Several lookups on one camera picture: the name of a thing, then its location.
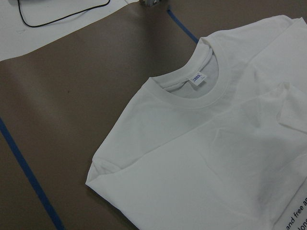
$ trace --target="brown surface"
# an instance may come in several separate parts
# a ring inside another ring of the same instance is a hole
[[[148,77],[183,66],[196,46],[167,15],[168,4],[197,37],[274,15],[307,15],[305,0],[133,3],[0,62],[0,116],[68,230],[136,229],[84,183],[130,98]],[[3,137],[0,150],[0,229],[53,229]]]

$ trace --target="white t-shirt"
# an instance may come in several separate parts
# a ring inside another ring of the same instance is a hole
[[[306,63],[303,19],[202,37],[131,99],[86,184],[142,230],[271,230],[307,176]]]

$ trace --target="black cable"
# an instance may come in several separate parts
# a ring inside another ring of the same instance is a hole
[[[111,0],[108,0],[107,3],[105,3],[105,4],[98,5],[98,6],[93,6],[93,7],[91,7],[91,8],[88,8],[88,9],[85,9],[85,10],[82,10],[82,11],[79,11],[79,12],[76,12],[76,13],[72,13],[72,14],[70,14],[70,15],[67,15],[67,16],[65,16],[65,17],[56,19],[56,20],[51,21],[51,22],[48,22],[48,23],[44,23],[44,24],[41,24],[41,25],[29,25],[28,23],[25,22],[24,17],[23,17],[23,14],[21,13],[21,9],[20,9],[20,0],[17,0],[17,2],[18,2],[18,8],[19,8],[19,13],[20,13],[20,16],[21,16],[21,19],[22,19],[23,23],[24,23],[26,26],[29,26],[29,27],[32,27],[32,28],[37,28],[37,27],[41,27],[41,26],[44,26],[44,25],[49,25],[49,24],[51,24],[51,23],[58,22],[58,21],[63,20],[63,19],[65,19],[65,18],[71,17],[71,16],[73,16],[73,15],[76,15],[76,14],[79,14],[79,13],[82,13],[82,12],[85,12],[85,11],[90,11],[90,10],[92,10],[92,9],[96,9],[96,8],[99,8],[99,7],[106,6],[106,5],[108,5],[108,4],[110,3],[110,1],[111,1]]]

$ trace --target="ribbed neckline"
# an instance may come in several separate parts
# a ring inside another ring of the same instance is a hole
[[[184,81],[199,71],[203,64],[210,59],[211,49],[217,59],[219,74],[215,86],[207,94],[198,98],[183,98],[164,89]],[[144,87],[160,100],[173,106],[200,108],[212,104],[223,95],[229,82],[228,73],[227,60],[224,56],[223,50],[212,37],[208,36],[199,39],[190,60],[184,67],[171,73],[151,77],[144,84]]]

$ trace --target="blue line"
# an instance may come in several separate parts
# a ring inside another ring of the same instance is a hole
[[[179,21],[179,19],[171,11],[171,7],[167,8],[168,15],[176,22],[176,24],[197,44],[198,39]]]
[[[44,193],[44,191],[43,191],[42,187],[40,186],[39,182],[37,181],[37,179],[35,178],[32,170],[29,167],[29,165],[25,161],[25,158],[23,157],[23,155],[19,151],[15,141],[13,140],[9,131],[7,130],[7,128],[4,124],[4,122],[2,121],[1,117],[0,117],[0,130],[1,130],[1,133],[3,134],[3,136],[5,138],[6,142],[10,146],[11,151],[13,152],[13,154],[14,154],[16,160],[18,161],[20,167],[24,171],[24,174],[28,178],[31,186],[35,190],[38,198],[40,199],[40,202],[43,204],[46,212],[50,216],[53,224],[55,225],[57,230],[64,230],[65,228],[62,224],[62,221],[60,220],[60,218],[57,215],[56,211],[54,210],[53,206],[50,204],[46,194]]]

